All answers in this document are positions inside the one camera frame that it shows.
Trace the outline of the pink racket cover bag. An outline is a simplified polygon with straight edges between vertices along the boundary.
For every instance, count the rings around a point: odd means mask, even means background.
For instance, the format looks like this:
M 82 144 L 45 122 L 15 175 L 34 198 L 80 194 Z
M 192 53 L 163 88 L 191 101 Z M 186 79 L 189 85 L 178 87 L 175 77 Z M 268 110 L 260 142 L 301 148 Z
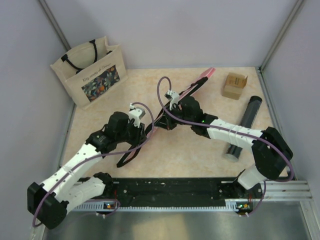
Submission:
M 185 111 L 185 121 L 199 122 L 201 117 L 205 115 L 203 111 L 200 109 L 199 103 L 192 97 L 192 95 L 195 92 L 197 92 L 201 87 L 204 86 L 204 84 L 213 75 L 214 71 L 215 69 L 213 67 L 207 69 L 198 77 L 196 81 L 191 83 L 185 90 L 179 93 L 180 97 L 179 97 L 178 104 L 177 105 L 175 104 L 173 106 L 173 109 L 178 107 L 182 108 Z M 167 113 L 169 112 L 166 110 L 166 108 L 169 108 L 169 106 L 170 106 L 170 101 L 168 101 L 168 103 L 164 105 L 163 110 L 165 110 Z M 161 116 L 162 116 L 162 110 L 159 112 L 154 122 L 151 123 L 151 132 L 148 134 L 147 139 L 153 134 L 154 131 L 159 129 L 159 127 L 155 127 L 155 121 L 159 119 Z M 129 152 L 125 153 L 116 164 L 117 168 L 121 168 L 124 165 L 128 164 L 130 161 L 132 161 L 139 154 L 141 149 L 137 151 L 131 151 L 129 148 L 128 150 Z

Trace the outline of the black shuttlecock tube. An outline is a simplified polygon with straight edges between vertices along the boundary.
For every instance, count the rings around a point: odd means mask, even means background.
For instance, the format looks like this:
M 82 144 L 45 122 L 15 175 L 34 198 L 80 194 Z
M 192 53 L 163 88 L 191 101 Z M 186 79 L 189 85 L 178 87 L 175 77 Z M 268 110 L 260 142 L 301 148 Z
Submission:
M 250 97 L 247 107 L 240 121 L 240 126 L 245 128 L 252 127 L 262 102 L 263 100 L 259 96 L 253 95 Z M 226 150 L 225 157 L 232 162 L 237 162 L 239 160 L 241 152 L 241 147 L 230 144 Z

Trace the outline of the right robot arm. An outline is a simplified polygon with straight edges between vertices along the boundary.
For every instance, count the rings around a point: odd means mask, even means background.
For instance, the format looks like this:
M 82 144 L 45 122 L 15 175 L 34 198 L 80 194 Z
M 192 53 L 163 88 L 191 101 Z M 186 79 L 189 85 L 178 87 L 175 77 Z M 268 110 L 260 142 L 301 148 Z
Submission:
M 199 136 L 224 141 L 252 153 L 254 164 L 242 171 L 233 185 L 237 197 L 245 198 L 256 184 L 276 181 L 285 167 L 293 167 L 290 163 L 293 152 L 277 129 L 257 130 L 228 123 L 204 113 L 192 96 L 180 98 L 176 92 L 168 91 L 165 97 L 169 104 L 162 107 L 162 124 L 167 130 L 188 125 Z

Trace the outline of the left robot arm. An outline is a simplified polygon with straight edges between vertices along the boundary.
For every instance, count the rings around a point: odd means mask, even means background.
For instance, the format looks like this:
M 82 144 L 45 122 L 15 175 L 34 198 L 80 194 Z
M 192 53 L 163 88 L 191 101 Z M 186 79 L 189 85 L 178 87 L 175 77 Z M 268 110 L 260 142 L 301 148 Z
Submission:
M 80 186 L 75 183 L 107 154 L 114 154 L 118 144 L 128 143 L 137 148 L 147 139 L 141 119 L 145 111 L 133 108 L 129 113 L 114 112 L 102 129 L 89 135 L 77 153 L 57 172 L 27 188 L 27 210 L 33 215 L 33 227 L 39 221 L 52 230 L 67 214 L 87 200 L 101 196 L 109 198 L 114 191 L 110 176 L 98 173 Z

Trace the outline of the small cardboard box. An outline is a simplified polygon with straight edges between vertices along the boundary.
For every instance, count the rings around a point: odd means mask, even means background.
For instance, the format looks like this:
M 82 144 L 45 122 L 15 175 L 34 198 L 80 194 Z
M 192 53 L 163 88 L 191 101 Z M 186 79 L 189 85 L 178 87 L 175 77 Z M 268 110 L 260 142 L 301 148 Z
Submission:
M 229 72 L 225 79 L 221 95 L 229 99 L 239 100 L 243 93 L 243 89 L 247 85 L 247 81 L 248 76 Z

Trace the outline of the beige floral tote bag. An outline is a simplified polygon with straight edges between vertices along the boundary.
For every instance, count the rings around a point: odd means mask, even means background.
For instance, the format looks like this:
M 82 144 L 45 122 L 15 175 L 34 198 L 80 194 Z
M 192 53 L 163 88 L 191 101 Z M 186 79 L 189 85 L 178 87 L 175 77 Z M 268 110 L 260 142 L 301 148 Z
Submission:
M 88 108 L 128 79 L 120 45 L 106 36 L 67 51 L 50 65 L 79 108 Z

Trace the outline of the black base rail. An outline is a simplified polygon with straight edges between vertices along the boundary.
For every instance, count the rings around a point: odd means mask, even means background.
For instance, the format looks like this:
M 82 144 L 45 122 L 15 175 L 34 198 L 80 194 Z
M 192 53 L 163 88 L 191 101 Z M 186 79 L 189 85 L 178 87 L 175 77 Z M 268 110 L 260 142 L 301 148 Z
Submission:
M 223 207 L 226 199 L 260 199 L 261 190 L 246 190 L 233 177 L 113 178 L 97 199 L 116 199 L 123 208 Z

